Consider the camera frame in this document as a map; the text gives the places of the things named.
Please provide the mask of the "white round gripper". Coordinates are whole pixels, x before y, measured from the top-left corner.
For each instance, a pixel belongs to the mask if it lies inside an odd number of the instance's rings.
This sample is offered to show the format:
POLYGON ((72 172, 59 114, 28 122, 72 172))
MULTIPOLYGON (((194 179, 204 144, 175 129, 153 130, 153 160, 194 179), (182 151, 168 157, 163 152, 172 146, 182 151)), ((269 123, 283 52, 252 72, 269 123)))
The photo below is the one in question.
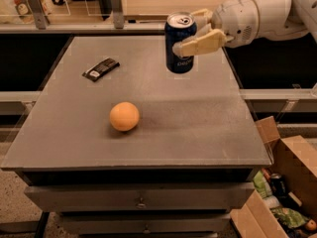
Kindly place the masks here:
POLYGON ((172 52, 181 58, 214 53, 224 45, 228 48, 248 45, 259 29, 259 12, 253 0, 229 0, 214 12, 200 9, 191 15, 197 26, 195 36, 172 46, 172 52))

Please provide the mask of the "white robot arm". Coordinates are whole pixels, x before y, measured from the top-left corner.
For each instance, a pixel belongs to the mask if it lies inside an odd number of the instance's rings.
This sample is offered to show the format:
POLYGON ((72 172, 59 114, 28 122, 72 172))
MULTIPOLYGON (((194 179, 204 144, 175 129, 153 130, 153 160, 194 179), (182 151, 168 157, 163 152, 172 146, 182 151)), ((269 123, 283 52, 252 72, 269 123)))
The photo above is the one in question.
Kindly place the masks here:
POLYGON ((286 41, 317 33, 317 0, 227 0, 215 10, 171 14, 182 29, 194 23, 196 33, 171 46, 179 57, 237 48, 265 38, 286 41))

